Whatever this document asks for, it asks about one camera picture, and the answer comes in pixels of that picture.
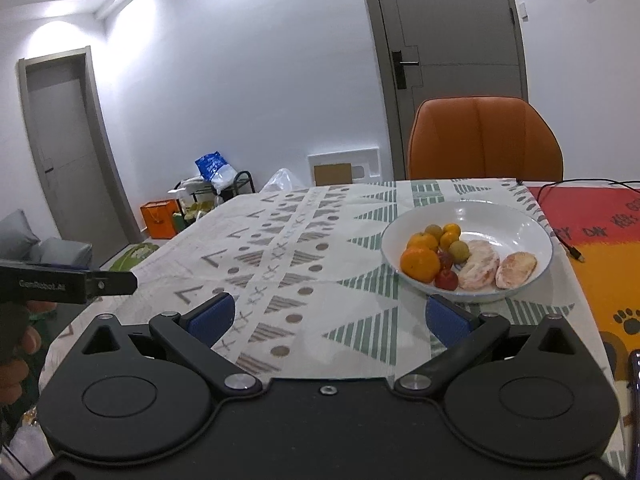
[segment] hand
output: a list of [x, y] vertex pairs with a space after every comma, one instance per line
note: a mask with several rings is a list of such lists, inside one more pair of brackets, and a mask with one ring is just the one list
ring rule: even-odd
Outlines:
[[[39, 312], [49, 312], [56, 307], [55, 303], [47, 301], [27, 301], [27, 308], [37, 314]], [[42, 344], [40, 334], [33, 327], [28, 327], [22, 336], [20, 347], [27, 354], [35, 354]], [[8, 364], [0, 366], [0, 405], [13, 404], [20, 399], [22, 387], [20, 382], [29, 374], [29, 367], [22, 359], [14, 359]]]

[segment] metal pivot bolt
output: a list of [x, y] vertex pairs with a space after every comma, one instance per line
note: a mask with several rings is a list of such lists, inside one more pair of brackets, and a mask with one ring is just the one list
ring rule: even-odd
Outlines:
[[335, 386], [322, 386], [320, 388], [320, 393], [323, 395], [328, 395], [328, 396], [332, 396], [335, 395], [336, 393], [338, 393], [338, 388], [336, 388]]
[[420, 390], [426, 390], [431, 386], [431, 379], [426, 375], [408, 374], [400, 378], [400, 386], [407, 390], [418, 392]]
[[256, 382], [254, 376], [249, 374], [232, 374], [225, 379], [225, 386], [231, 390], [248, 390]]

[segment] gray door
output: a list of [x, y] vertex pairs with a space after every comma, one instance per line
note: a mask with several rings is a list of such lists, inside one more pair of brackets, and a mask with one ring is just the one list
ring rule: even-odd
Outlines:
[[49, 208], [66, 240], [91, 243], [101, 265], [128, 244], [107, 191], [84, 100], [84, 64], [70, 59], [27, 73], [34, 156], [44, 167]]
[[[397, 108], [395, 117], [388, 118], [390, 134], [400, 135], [401, 142], [392, 139], [392, 147], [406, 150], [415, 111], [427, 99], [479, 95], [527, 98], [513, 0], [367, 2], [374, 34], [380, 31], [376, 31], [373, 14], [382, 12], [386, 41], [376, 41], [376, 48], [378, 59], [388, 62], [393, 73], [393, 87], [385, 87], [385, 101], [393, 92], [391, 99]], [[400, 61], [412, 64], [400, 65]], [[393, 108], [387, 104], [387, 113]]]

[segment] cardboard piece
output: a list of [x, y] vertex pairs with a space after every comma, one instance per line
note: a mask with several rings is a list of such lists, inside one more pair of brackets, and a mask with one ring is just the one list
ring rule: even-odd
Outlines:
[[314, 166], [316, 186], [353, 184], [351, 164], [319, 164]]

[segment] bowl rim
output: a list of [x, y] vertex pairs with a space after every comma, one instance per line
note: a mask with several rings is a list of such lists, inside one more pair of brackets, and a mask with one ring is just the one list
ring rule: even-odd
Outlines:
[[[442, 290], [440, 288], [438, 288], [435, 285], [431, 285], [431, 283], [423, 283], [423, 282], [419, 282], [418, 280], [414, 280], [413, 278], [411, 278], [410, 276], [407, 276], [404, 272], [402, 272], [401, 269], [396, 268], [396, 266], [394, 264], [392, 264], [388, 258], [386, 257], [385, 252], [382, 250], [382, 240], [384, 240], [385, 238], [385, 233], [386, 230], [389, 229], [391, 227], [391, 225], [398, 220], [399, 218], [401, 218], [402, 216], [411, 213], [412, 211], [415, 211], [417, 209], [423, 208], [423, 207], [429, 207], [429, 206], [437, 206], [439, 204], [446, 204], [446, 203], [460, 203], [460, 202], [478, 202], [478, 203], [484, 203], [484, 204], [490, 204], [490, 205], [494, 205], [494, 206], [499, 206], [499, 207], [503, 207], [506, 209], [511, 209], [512, 211], [515, 211], [516, 213], [525, 216], [527, 219], [533, 221], [538, 227], [540, 227], [540, 229], [542, 229], [546, 235], [546, 238], [548, 239], [549, 242], [549, 248], [550, 248], [550, 254], [551, 257], [549, 258], [549, 261], [546, 263], [546, 266], [544, 269], [542, 269], [542, 272], [540, 272], [539, 275], [537, 275], [535, 278], [533, 278], [530, 281], [526, 281], [525, 283], [523, 283], [522, 285], [520, 285], [517, 288], [497, 288], [497, 290], [493, 290], [491, 292], [474, 292], [472, 290], [469, 291], [464, 291], [464, 289], [462, 289], [462, 292], [458, 292], [457, 290]], [[498, 204], [495, 202], [491, 202], [489, 200], [469, 200], [469, 199], [462, 199], [462, 200], [447, 200], [445, 202], [438, 202], [435, 204], [429, 204], [429, 205], [423, 205], [420, 207], [414, 207], [413, 209], [409, 209], [409, 211], [405, 211], [404, 213], [402, 213], [400, 216], [398, 216], [395, 220], [393, 220], [393, 222], [390, 222], [385, 229], [382, 231], [382, 236], [380, 237], [380, 253], [382, 254], [382, 258], [384, 259], [384, 261], [386, 262], [387, 265], [391, 266], [391, 268], [393, 270], [395, 270], [395, 272], [398, 273], [399, 276], [402, 277], [402, 279], [407, 280], [407, 282], [409, 284], [411, 284], [413, 287], [417, 288], [418, 290], [420, 290], [421, 292], [424, 292], [425, 294], [447, 294], [448, 296], [453, 296], [456, 298], [469, 298], [470, 296], [476, 297], [476, 298], [489, 298], [491, 296], [495, 296], [495, 295], [513, 295], [516, 294], [518, 291], [522, 290], [523, 288], [528, 287], [529, 285], [532, 285], [533, 283], [535, 283], [537, 280], [540, 279], [540, 277], [542, 277], [546, 271], [548, 270], [548, 268], [551, 265], [551, 260], [554, 258], [554, 244], [553, 241], [551, 239], [551, 235], [546, 232], [546, 229], [542, 227], [542, 225], [540, 225], [540, 223], [532, 218], [531, 216], [527, 215], [525, 212], [520, 211], [519, 209], [516, 209], [514, 207], [511, 207], [509, 205], [504, 205], [504, 204]], [[427, 292], [426, 290], [423, 289], [423, 287], [428, 286], [429, 288], [432, 288], [434, 290], [434, 292]]]

